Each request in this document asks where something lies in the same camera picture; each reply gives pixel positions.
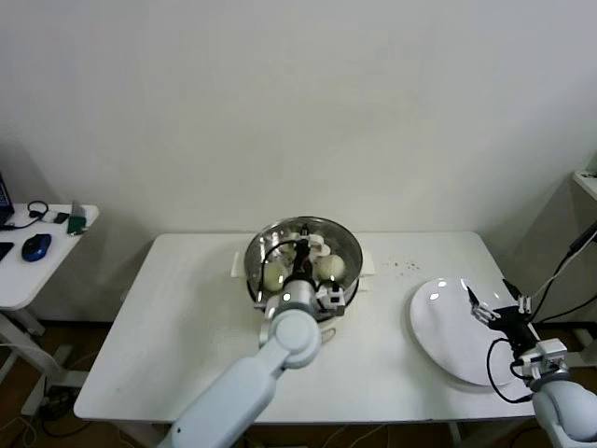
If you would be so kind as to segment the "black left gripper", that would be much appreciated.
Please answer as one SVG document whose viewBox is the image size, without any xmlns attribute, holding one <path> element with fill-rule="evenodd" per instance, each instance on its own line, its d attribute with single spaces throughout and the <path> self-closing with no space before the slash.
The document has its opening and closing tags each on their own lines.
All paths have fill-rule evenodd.
<svg viewBox="0 0 597 448">
<path fill-rule="evenodd" d="M 304 223 L 300 228 L 300 240 L 295 245 L 295 257 L 292 266 L 292 277 L 299 279 L 312 279 L 312 262 L 310 261 L 311 249 L 309 248 L 310 228 Z"/>
</svg>

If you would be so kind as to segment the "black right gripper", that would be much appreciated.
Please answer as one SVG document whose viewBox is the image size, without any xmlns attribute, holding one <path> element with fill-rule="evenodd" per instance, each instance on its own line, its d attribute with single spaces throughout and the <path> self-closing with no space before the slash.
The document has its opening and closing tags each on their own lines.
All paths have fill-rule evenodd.
<svg viewBox="0 0 597 448">
<path fill-rule="evenodd" d="M 515 304 L 494 311 L 477 298 L 471 287 L 466 287 L 471 314 L 489 329 L 502 332 L 506 336 L 513 354 L 522 355 L 536 346 L 536 336 L 529 326 L 532 298 L 523 295 L 506 278 L 503 279 L 503 284 Z"/>
</svg>

